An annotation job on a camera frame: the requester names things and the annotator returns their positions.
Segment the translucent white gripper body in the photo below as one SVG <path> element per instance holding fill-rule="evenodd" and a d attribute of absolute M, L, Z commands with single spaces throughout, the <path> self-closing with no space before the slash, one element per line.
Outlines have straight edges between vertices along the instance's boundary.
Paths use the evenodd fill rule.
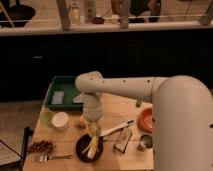
<path fill-rule="evenodd" d="M 83 95 L 83 116 L 89 135 L 100 134 L 100 120 L 102 117 L 100 93 L 88 93 Z"/>

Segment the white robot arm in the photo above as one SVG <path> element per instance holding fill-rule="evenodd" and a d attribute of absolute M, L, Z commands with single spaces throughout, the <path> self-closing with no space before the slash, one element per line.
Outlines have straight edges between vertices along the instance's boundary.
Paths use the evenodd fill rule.
<path fill-rule="evenodd" d="M 153 106 L 154 171 L 213 171 L 213 95 L 191 76 L 104 78 L 79 75 L 87 121 L 101 118 L 100 94 L 150 102 Z"/>

